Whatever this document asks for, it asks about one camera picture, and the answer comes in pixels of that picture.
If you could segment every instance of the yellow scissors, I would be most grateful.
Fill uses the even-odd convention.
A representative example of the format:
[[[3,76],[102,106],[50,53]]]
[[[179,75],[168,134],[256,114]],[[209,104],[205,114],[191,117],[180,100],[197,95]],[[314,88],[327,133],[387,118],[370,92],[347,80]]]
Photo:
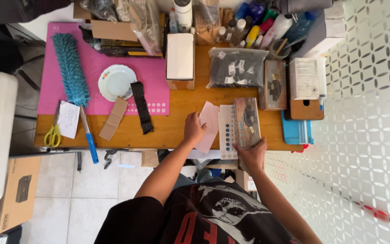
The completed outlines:
[[[46,147],[58,147],[59,143],[61,142],[61,135],[59,134],[58,130],[58,116],[59,116],[59,107],[61,104],[61,100],[58,101],[57,110],[55,111],[55,117],[54,117],[54,124],[52,125],[51,129],[45,136],[45,146]]]

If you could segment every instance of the wooden desk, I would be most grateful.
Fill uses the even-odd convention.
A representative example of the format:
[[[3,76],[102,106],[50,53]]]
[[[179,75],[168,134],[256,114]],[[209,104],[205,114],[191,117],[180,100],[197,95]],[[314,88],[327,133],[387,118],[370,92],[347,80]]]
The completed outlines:
[[[219,43],[217,47],[226,47],[228,43]],[[108,118],[107,115],[90,115],[88,123],[98,148],[175,148],[183,139],[187,114],[201,111],[205,101],[214,105],[232,104],[235,98],[258,97],[257,89],[248,88],[210,88],[210,57],[207,53],[212,46],[196,46],[195,54],[195,90],[171,90],[170,113],[168,116],[151,116],[154,131],[142,134],[139,117],[126,115],[110,141],[99,137],[99,132]],[[276,111],[258,111],[261,135],[267,137],[269,150],[301,151],[301,145],[289,145],[284,142],[281,113]],[[53,115],[38,115],[34,145],[44,146],[43,140],[54,121]],[[88,148],[81,120],[75,139],[61,138],[59,147]],[[211,146],[219,149],[219,133]]]

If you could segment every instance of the blue bottle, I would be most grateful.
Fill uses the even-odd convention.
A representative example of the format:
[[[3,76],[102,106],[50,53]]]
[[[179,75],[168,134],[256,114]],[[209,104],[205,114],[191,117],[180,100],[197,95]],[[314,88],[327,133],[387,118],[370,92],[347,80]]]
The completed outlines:
[[[297,23],[293,22],[293,25],[290,27],[287,33],[285,33],[282,39],[288,38],[288,42],[292,43],[300,37],[308,34],[318,14],[318,10],[308,11],[304,14],[301,14],[298,17]]]
[[[236,13],[236,19],[237,20],[244,19],[246,17],[246,15],[248,14],[248,10],[249,10],[249,4],[242,3],[242,5],[240,5],[240,8]]]
[[[249,15],[252,17],[252,26],[258,25],[258,20],[263,17],[266,10],[265,0],[253,0],[249,4]]]

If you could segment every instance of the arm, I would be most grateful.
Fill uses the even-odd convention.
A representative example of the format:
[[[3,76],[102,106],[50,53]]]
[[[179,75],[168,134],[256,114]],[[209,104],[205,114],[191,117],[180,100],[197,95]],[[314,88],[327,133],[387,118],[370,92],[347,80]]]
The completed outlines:
[[[236,148],[242,157],[257,186],[261,203],[302,243],[322,243],[312,231],[311,227],[309,227],[300,214],[285,199],[264,172],[264,154],[267,149],[266,138],[262,138],[256,147],[249,150],[244,150],[239,145],[234,145],[234,148]]]
[[[198,112],[189,114],[185,123],[183,141],[147,177],[135,198],[154,197],[164,205],[176,184],[187,156],[192,148],[201,141],[206,129],[207,124],[199,125]]]

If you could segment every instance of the hand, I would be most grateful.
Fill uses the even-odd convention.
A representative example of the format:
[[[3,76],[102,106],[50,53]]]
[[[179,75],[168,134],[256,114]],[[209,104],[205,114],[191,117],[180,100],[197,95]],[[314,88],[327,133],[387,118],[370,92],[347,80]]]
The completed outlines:
[[[198,111],[190,113],[185,122],[185,135],[183,142],[188,143],[192,147],[198,144],[205,135],[207,123],[200,126],[198,121]]]
[[[251,175],[255,171],[263,170],[264,154],[267,149],[266,137],[263,137],[258,145],[251,149],[243,149],[238,143],[234,144],[233,147],[241,156]]]

